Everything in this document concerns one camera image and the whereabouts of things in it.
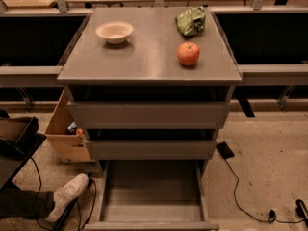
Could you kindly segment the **grey bottom drawer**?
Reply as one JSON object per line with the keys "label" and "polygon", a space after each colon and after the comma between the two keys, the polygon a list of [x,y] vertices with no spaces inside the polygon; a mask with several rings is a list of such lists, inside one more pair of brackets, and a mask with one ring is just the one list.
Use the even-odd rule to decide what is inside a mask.
{"label": "grey bottom drawer", "polygon": [[106,161],[99,216],[85,231],[218,231],[194,160]]}

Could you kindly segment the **grey drawer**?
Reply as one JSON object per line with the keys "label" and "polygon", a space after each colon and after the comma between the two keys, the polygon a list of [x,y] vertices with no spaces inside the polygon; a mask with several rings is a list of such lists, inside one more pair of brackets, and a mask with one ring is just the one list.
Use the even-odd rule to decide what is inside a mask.
{"label": "grey drawer", "polygon": [[218,129],[230,106],[225,102],[72,102],[74,121],[84,128]]}
{"label": "grey drawer", "polygon": [[94,160],[203,160],[216,141],[209,129],[89,129]]}
{"label": "grey drawer", "polygon": [[194,160],[106,161],[99,216],[85,231],[218,231]]}

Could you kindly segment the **grey drawer cabinet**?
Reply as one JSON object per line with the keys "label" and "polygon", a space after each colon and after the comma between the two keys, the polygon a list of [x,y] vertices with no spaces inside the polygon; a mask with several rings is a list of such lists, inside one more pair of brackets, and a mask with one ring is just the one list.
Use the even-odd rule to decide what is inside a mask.
{"label": "grey drawer cabinet", "polygon": [[[98,8],[68,57],[57,80],[72,102],[225,102],[242,80],[213,17],[193,42],[200,48],[197,63],[182,66],[177,48],[178,8]],[[106,22],[134,27],[121,44],[96,34]]]}

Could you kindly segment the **grey middle drawer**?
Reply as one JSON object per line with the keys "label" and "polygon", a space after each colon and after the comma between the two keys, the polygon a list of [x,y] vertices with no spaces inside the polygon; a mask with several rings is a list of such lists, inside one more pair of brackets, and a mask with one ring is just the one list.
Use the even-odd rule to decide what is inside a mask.
{"label": "grey middle drawer", "polygon": [[94,160],[203,160],[216,141],[209,129],[89,129]]}

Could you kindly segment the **grey top drawer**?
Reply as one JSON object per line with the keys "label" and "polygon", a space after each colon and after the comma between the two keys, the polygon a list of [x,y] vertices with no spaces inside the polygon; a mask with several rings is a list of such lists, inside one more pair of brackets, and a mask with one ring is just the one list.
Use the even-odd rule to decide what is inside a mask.
{"label": "grey top drawer", "polygon": [[72,102],[74,121],[84,128],[218,129],[230,106],[225,102]]}

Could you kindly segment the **red apple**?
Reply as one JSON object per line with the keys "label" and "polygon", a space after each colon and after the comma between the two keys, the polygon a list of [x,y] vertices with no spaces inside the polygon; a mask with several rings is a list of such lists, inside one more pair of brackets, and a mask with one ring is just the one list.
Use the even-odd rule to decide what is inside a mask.
{"label": "red apple", "polygon": [[177,58],[184,66],[195,65],[199,59],[200,49],[192,42],[182,43],[177,49]]}

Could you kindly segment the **black power adapter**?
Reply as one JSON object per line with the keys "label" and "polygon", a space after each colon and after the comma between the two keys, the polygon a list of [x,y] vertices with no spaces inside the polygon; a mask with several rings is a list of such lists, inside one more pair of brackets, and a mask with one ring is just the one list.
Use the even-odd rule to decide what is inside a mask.
{"label": "black power adapter", "polygon": [[223,159],[229,159],[235,156],[226,142],[218,143],[217,150]]}

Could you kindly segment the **orange item in box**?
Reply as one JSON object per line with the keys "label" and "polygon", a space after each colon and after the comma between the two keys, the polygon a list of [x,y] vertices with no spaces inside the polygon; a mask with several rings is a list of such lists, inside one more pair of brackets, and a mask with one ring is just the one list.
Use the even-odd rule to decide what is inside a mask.
{"label": "orange item in box", "polygon": [[76,130],[76,135],[77,135],[77,136],[83,136],[83,135],[84,135],[83,130],[82,130],[81,128],[77,128],[77,130]]}

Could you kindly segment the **blue item in box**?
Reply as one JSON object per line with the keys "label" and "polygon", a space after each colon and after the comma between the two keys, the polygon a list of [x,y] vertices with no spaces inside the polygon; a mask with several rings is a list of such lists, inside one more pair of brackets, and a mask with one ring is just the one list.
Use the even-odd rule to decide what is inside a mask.
{"label": "blue item in box", "polygon": [[75,134],[77,131],[77,125],[74,122],[72,122],[66,127],[66,130],[68,134]]}

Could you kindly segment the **white paper bowl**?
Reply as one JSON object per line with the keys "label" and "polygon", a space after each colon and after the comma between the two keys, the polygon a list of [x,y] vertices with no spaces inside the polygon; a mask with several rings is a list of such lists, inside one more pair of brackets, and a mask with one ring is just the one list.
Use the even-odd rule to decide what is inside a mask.
{"label": "white paper bowl", "polygon": [[133,31],[134,27],[124,21],[106,22],[96,28],[96,34],[109,44],[125,42]]}

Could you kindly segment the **green chip bag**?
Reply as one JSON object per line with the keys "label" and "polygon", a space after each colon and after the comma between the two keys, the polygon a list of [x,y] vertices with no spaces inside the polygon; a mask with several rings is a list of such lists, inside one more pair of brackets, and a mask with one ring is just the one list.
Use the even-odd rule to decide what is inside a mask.
{"label": "green chip bag", "polygon": [[178,31],[185,37],[199,35],[204,30],[205,20],[203,7],[189,8],[175,18]]}

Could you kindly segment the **white sneaker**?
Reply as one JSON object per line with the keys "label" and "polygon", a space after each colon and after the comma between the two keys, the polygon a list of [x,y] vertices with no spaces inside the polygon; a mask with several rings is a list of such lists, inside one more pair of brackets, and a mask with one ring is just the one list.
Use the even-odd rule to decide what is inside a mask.
{"label": "white sneaker", "polygon": [[85,173],[81,173],[58,188],[54,192],[54,208],[45,220],[48,222],[57,221],[68,205],[84,192],[88,183],[89,177]]}

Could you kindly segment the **brown tray box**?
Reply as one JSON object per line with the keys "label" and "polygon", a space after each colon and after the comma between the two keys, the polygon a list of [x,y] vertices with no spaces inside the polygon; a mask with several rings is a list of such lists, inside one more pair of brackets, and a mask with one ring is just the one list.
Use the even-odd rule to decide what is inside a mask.
{"label": "brown tray box", "polygon": [[35,117],[0,118],[0,143],[21,150],[38,128]]}

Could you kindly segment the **dark trouser leg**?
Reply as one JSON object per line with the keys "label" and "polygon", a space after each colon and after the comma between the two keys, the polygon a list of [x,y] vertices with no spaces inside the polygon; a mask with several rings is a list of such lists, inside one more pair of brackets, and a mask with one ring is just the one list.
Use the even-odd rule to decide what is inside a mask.
{"label": "dark trouser leg", "polygon": [[54,193],[6,188],[0,192],[0,218],[47,218]]}

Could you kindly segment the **black device bottom right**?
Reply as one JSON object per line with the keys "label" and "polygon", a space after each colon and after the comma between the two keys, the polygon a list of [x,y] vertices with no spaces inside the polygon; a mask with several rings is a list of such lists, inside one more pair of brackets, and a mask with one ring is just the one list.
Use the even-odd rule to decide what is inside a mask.
{"label": "black device bottom right", "polygon": [[296,211],[300,217],[303,218],[306,226],[308,227],[308,209],[303,200],[298,199],[296,202]]}

